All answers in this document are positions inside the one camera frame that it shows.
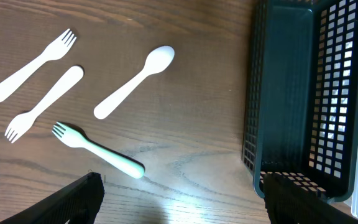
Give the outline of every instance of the mint green plastic fork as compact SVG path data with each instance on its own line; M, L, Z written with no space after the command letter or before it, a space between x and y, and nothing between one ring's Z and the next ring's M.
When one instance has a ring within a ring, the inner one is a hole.
M53 125L52 133L62 143L69 147L83 147L133 178L139 179L143 177L144 167L140 164L88 141L81 133L67 125L60 122L57 122L57 124Z

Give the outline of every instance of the spoon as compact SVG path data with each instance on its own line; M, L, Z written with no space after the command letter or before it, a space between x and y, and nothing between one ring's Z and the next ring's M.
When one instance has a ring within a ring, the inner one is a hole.
M162 46L149 53L142 71L100 102L94 108L94 116L98 119L106 118L145 78L164 71L171 64L174 55L175 51L170 46Z

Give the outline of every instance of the fork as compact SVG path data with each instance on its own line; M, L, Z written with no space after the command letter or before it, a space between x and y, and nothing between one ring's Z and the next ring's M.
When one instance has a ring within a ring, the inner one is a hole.
M73 87L84 75L80 66L72 66L63 74L49 92L31 111L17 115L5 131L5 136L14 143L34 124L35 119L53 102Z
M45 50L26 66L0 83L0 102L8 98L18 89L39 67L50 60L61 59L76 40L74 33L67 29L56 40L50 43Z
M53 125L52 133L68 147L83 147L133 178L139 179L144 175L142 165L96 145L65 124L57 122Z

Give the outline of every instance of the plastic basket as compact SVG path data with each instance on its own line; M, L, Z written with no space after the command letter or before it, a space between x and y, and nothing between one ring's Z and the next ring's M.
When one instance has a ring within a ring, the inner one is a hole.
M264 197L276 172L328 202L354 187L358 0L263 0L250 48L242 159Z

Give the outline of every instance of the cutlery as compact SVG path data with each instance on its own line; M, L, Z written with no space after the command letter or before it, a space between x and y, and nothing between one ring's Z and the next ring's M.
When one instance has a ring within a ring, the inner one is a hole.
M76 40L74 33L67 29L33 61L15 72L0 83L0 102L8 98L24 81L26 81L39 67L50 60L61 59Z
M144 168L140 164L96 145L67 125L57 122L52 133L68 147L83 147L133 178L139 179L144 175Z
M172 62L175 51L170 46L153 50L146 58L142 71L95 107L93 114L98 119L106 118L149 75L164 71Z
M14 143L33 125L35 119L44 112L53 102L65 94L73 87L84 75L80 66L72 66L56 82L49 92L31 111L17 115L6 129L5 136L9 141Z

